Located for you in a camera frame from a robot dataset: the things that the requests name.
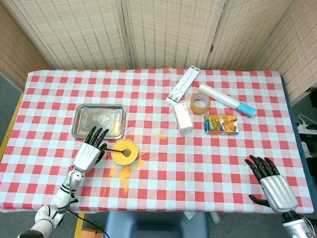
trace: blue chair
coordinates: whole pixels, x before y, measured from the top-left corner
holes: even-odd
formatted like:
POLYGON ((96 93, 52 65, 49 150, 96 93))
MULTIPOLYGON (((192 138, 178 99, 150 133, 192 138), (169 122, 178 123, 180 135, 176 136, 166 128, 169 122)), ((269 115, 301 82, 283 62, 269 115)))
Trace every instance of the blue chair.
POLYGON ((209 238, 203 212, 188 220, 182 212, 113 211, 108 213, 105 231, 111 238, 209 238))

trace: spoon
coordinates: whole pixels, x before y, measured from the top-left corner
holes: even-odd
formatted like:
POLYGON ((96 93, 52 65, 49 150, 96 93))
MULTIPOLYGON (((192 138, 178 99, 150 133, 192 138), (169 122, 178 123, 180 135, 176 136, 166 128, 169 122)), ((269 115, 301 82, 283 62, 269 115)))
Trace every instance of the spoon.
POLYGON ((125 150, 112 150, 112 149, 105 149, 108 151, 114 151, 114 152, 120 152, 122 153, 125 157, 129 157, 131 155, 131 150, 125 149, 125 150))

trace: robotic hand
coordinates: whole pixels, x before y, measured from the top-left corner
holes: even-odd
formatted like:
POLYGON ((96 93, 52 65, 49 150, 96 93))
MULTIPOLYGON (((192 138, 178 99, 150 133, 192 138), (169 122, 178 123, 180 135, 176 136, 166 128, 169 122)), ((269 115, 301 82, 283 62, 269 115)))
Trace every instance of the robotic hand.
POLYGON ((90 171, 102 159, 107 147, 106 143, 102 146, 100 144, 109 129, 106 129, 99 138, 102 128, 94 134, 95 130, 96 127, 94 126, 81 145, 73 160, 74 169, 68 173, 53 200, 57 209, 48 205, 42 206, 35 215, 35 225, 27 232, 20 234, 18 238, 48 238, 53 229, 63 220, 69 204, 78 202, 74 193, 84 179, 84 173, 90 171))
POLYGON ((254 163, 248 159, 245 159, 245 162, 250 166, 267 200, 258 199, 252 194, 249 195, 250 199, 258 205, 271 207, 274 212, 281 213, 283 227, 290 238, 316 237, 313 228, 307 223, 308 219, 295 212, 298 201, 286 178, 279 173, 275 164, 269 158, 262 159, 250 155, 250 159, 254 163))

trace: metal tray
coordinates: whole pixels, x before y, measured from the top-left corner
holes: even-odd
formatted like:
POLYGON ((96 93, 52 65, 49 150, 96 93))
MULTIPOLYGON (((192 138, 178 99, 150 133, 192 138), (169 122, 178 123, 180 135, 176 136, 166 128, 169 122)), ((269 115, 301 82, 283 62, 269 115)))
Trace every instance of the metal tray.
POLYGON ((121 104, 81 104, 76 109, 71 133, 75 138, 86 138, 96 126, 109 129, 105 139, 120 139, 124 134, 126 111, 121 104))

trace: table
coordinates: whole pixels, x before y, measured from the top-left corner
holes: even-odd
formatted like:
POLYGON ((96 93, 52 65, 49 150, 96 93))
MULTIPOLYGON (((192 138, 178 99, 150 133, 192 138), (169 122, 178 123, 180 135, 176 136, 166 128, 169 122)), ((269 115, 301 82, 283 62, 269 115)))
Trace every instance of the table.
POLYGON ((165 103, 182 69, 65 71, 28 75, 23 102, 0 164, 0 210, 38 210, 53 205, 83 139, 71 128, 82 103, 127 107, 123 138, 140 154, 130 167, 115 165, 107 153, 76 192, 74 211, 221 211, 270 213, 253 204, 264 198, 244 159, 274 160, 292 187, 297 212, 313 212, 303 166, 277 72, 202 70, 183 100, 200 82, 257 109, 254 118, 211 101, 210 114, 237 115, 239 134, 206 135, 203 116, 191 114, 194 130, 180 136, 173 110, 165 103))

